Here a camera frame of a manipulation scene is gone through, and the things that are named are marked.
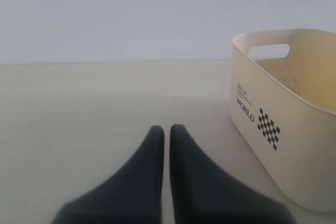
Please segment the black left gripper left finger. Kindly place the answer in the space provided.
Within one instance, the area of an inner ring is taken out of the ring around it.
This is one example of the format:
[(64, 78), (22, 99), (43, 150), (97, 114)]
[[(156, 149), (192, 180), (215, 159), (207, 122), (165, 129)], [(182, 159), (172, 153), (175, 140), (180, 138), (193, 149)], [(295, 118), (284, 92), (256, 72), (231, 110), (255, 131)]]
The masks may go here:
[(149, 128), (132, 157), (109, 179), (63, 205), (53, 223), (161, 223), (164, 131)]

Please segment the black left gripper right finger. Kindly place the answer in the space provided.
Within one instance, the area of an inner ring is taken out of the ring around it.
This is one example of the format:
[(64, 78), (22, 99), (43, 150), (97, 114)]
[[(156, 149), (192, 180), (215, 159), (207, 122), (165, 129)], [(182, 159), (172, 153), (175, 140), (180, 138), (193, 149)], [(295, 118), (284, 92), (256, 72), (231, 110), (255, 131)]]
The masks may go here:
[(285, 223), (281, 204), (223, 171), (182, 124), (170, 131), (170, 181), (175, 223)]

